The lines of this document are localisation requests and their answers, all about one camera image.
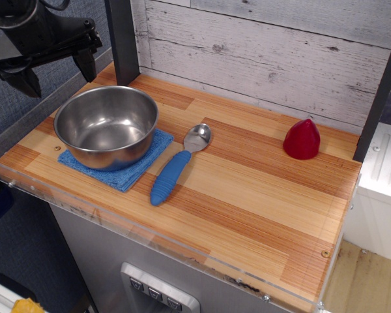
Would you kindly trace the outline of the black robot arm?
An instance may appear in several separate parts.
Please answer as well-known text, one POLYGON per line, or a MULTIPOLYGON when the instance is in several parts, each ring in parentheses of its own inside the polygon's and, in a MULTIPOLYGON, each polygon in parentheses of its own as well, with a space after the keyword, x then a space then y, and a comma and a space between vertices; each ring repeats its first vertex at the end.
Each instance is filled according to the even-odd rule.
POLYGON ((55 14, 69 5, 0 1, 0 80, 31 98, 42 96, 33 68, 72 57, 87 82, 96 78, 94 54, 102 46, 91 18, 55 14))

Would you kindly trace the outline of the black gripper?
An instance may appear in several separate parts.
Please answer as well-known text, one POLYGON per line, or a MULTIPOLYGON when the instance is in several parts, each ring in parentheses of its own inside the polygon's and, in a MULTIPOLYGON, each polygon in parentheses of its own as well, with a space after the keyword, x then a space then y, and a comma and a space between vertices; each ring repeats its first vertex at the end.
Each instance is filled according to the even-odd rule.
POLYGON ((0 68, 17 72, 7 74, 7 82, 23 94, 40 98, 39 80, 31 68, 65 57, 73 57, 87 82, 96 78, 93 54, 102 42, 94 20, 34 12, 0 18, 0 30, 0 68))

